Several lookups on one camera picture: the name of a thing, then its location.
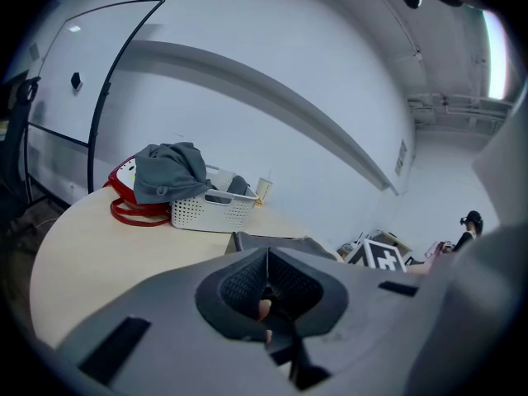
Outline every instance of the whiteboard stand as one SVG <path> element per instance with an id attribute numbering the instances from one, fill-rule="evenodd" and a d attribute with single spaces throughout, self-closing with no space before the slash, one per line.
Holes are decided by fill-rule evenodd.
<path id="1" fill-rule="evenodd" d="M 155 3 L 155 5 L 153 7 L 152 4 L 142 4 L 140 6 L 135 5 L 128 7 L 125 6 L 132 5 L 134 3 L 147 2 Z M 37 183 L 42 191 L 45 191 L 45 193 L 49 194 L 50 196 L 53 196 L 54 199 L 61 200 L 63 202 L 63 205 L 66 204 L 67 206 L 69 206 L 71 204 L 69 204 L 67 201 L 62 200 L 58 195 L 54 194 L 52 189 L 48 189 L 47 186 L 39 183 L 29 173 L 29 166 L 27 162 L 27 136 L 29 125 L 36 127 L 37 129 L 43 130 L 46 133 L 58 136 L 61 139 L 66 139 L 67 141 L 70 141 L 74 144 L 81 145 L 88 149 L 87 189 L 89 194 L 92 193 L 93 162 L 95 157 L 97 129 L 99 127 L 99 120 L 101 119 L 102 108 L 105 105 L 106 96 L 110 91 L 111 76 L 114 73 L 116 65 L 119 63 L 119 60 L 125 52 L 127 46 L 132 41 L 136 33 L 139 31 L 139 28 L 143 26 L 143 24 L 152 16 L 154 12 L 156 12 L 156 10 L 158 10 L 158 8 L 164 2 L 165 0 L 131 0 L 128 2 L 119 2 L 98 7 L 96 9 L 92 9 L 79 15 L 73 16 L 66 20 L 66 22 L 61 26 L 59 32 L 55 36 L 54 41 L 48 50 L 48 53 L 44 57 L 44 62 L 40 66 L 39 73 L 36 75 L 42 77 L 42 82 L 44 83 L 44 90 L 41 87 L 40 100 L 34 101 L 36 104 L 34 104 L 31 108 L 29 120 L 26 125 L 26 136 L 24 138 L 24 169 L 26 181 L 28 183 L 29 180 L 34 183 Z M 114 12 L 114 17 L 120 16 L 118 17 L 121 20 L 119 25 L 116 25 L 114 29 L 110 29 L 108 25 L 98 25 L 97 16 L 101 16 L 101 12 L 99 11 L 117 7 L 119 7 L 119 11 L 117 11 L 117 9 L 111 10 L 113 10 Z M 128 18 L 128 22 L 124 22 L 122 13 L 124 10 L 129 9 L 132 9 L 132 16 Z M 102 17 L 101 20 L 105 20 L 108 17 L 108 14 L 109 12 L 104 12 L 102 14 L 104 17 Z M 89 26 L 87 28 L 87 35 L 72 35 L 72 33 L 80 31 L 82 28 L 84 28 L 84 24 Z M 112 31 L 114 34 L 108 35 L 107 32 L 109 30 Z M 124 38 L 126 37 L 124 41 L 119 41 L 120 35 L 122 35 Z M 80 92 L 84 91 L 85 93 L 82 95 L 82 98 L 84 98 L 84 101 L 87 103 L 85 105 L 80 105 L 79 110 L 83 111 L 83 107 L 86 107 L 89 113 L 85 113 L 85 116 L 81 116 L 82 118 L 76 118 L 75 115 L 77 114 L 79 106 L 79 100 L 76 100 L 78 96 L 72 91 L 72 88 L 68 88 L 68 93 L 65 92 L 66 88 L 64 82 L 69 80 L 69 75 L 71 75 L 72 71 L 75 72 L 76 68 L 78 68 L 79 65 L 83 66 L 84 64 L 85 66 L 87 66 L 85 70 L 87 72 L 89 71 L 88 66 L 93 63 L 93 59 L 90 59 L 90 61 L 87 62 L 86 58 L 82 57 L 83 53 L 76 53 L 77 48 L 83 46 L 84 54 L 86 54 L 87 51 L 90 51 L 92 54 L 97 54 L 96 62 L 99 64 L 99 69 L 97 70 L 97 74 L 92 75 L 94 78 L 90 78 L 92 80 L 89 82 L 89 84 L 85 84 L 82 86 L 83 88 L 88 89 L 81 89 L 78 94 L 80 96 Z M 95 101 L 95 99 L 97 99 L 97 103 L 95 105 L 95 109 L 91 111 L 89 107 L 93 107 L 92 103 L 93 101 Z M 40 109 L 43 106 L 46 107 L 46 104 L 50 106 L 48 112 L 51 112 L 52 115 L 42 116 L 40 115 Z M 80 132 L 78 133 L 68 132 L 68 126 L 66 125 L 66 127 L 64 127 L 64 123 L 68 122 L 61 121 L 61 119 L 59 118 L 60 116 L 57 115 L 57 113 L 61 111 L 60 109 L 63 108 L 65 113 L 62 114 L 67 116 L 64 117 L 64 119 L 67 119 L 69 121 L 70 126 L 76 125 L 78 122 L 81 122 L 85 126 L 84 129 L 86 131 L 81 128 Z M 28 198 L 30 198 L 31 201 L 31 184 L 28 184 L 27 186 Z"/>

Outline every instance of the plastic basket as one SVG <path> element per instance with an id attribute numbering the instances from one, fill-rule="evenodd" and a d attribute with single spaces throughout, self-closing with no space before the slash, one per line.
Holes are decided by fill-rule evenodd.
<path id="1" fill-rule="evenodd" d="M 226 192 L 235 173 L 214 166 L 207 166 L 207 178 L 218 190 L 209 189 L 203 194 L 171 203 L 171 223 L 175 228 L 204 230 L 206 232 L 238 232 L 246 225 L 251 210 L 257 202 L 257 194 L 249 186 L 246 195 Z M 225 203 L 206 200 L 217 196 Z"/>

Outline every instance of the white wall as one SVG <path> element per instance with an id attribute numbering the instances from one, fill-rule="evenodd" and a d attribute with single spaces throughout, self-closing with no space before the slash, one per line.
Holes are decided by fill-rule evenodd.
<path id="1" fill-rule="evenodd" d="M 64 1 L 68 4 L 50 16 L 48 25 L 126 0 Z M 43 48 L 54 36 L 51 29 L 36 35 Z M 167 0 L 140 34 L 144 40 L 220 54 L 279 81 L 336 121 L 395 190 L 404 188 L 409 162 L 401 177 L 394 166 L 402 139 L 408 154 L 414 148 L 408 108 L 376 52 L 332 1 Z M 120 66 L 115 72 L 97 139 L 96 185 L 145 144 L 189 139 L 203 150 L 208 163 L 231 167 L 252 184 L 271 169 L 271 179 L 277 181 L 273 204 L 335 245 L 361 230 L 380 197 L 376 188 L 272 119 L 273 109 L 256 109 L 193 83 L 191 73 L 182 77 L 168 65 L 160 63 L 154 72 Z M 45 152 L 40 155 L 47 163 L 43 168 L 56 177 L 65 199 L 77 199 L 85 186 L 79 180 L 86 169 L 83 151 L 59 148 L 56 139 L 41 134 L 38 141 L 31 135 L 30 140 L 33 153 Z M 66 153 L 71 162 L 61 166 Z"/>
<path id="2" fill-rule="evenodd" d="M 471 167 L 488 143 L 478 135 L 417 132 L 416 158 L 408 189 L 390 195 L 376 207 L 376 227 L 394 233 L 421 259 L 435 242 L 458 242 L 465 231 L 460 217 L 477 210 L 483 217 L 483 232 L 498 226 L 488 194 Z"/>

